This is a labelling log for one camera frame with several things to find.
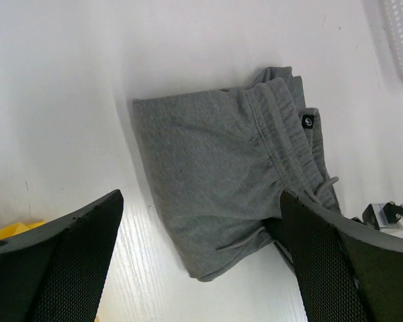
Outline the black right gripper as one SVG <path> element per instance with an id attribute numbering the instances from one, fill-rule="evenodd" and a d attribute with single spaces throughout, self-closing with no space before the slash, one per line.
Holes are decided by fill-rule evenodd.
<path id="1" fill-rule="evenodd" d="M 395 202 L 370 203 L 362 213 L 362 221 L 378 231 L 402 231 L 403 205 Z"/>

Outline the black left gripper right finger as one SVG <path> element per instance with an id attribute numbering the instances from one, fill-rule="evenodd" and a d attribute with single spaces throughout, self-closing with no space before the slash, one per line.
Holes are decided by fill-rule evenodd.
<path id="1" fill-rule="evenodd" d="M 285 237 L 308 321 L 403 321 L 403 239 L 291 191 Z"/>

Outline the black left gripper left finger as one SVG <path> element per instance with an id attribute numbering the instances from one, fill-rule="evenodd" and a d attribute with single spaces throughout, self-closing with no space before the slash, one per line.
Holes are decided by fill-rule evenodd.
<path id="1" fill-rule="evenodd" d="M 94 321 L 123 210 L 114 190 L 0 240 L 0 321 Z"/>

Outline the yellow shorts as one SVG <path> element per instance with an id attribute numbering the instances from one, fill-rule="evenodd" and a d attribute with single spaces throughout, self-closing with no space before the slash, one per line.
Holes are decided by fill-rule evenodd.
<path id="1" fill-rule="evenodd" d="M 8 225 L 8 226 L 0 229 L 0 240 L 21 234 L 21 233 L 29 231 L 29 230 L 32 230 L 41 225 L 44 225 L 45 223 L 46 223 L 46 221 L 37 221 L 37 222 L 33 222 L 33 223 L 17 222 L 17 223 Z"/>

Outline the grey shorts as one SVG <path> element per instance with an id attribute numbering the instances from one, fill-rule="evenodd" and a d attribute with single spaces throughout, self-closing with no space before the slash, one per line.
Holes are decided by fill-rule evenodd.
<path id="1" fill-rule="evenodd" d="M 157 212 L 194 279 L 285 248 L 285 189 L 340 210 L 320 113 L 291 67 L 265 68 L 247 87 L 136 99 L 132 115 Z"/>

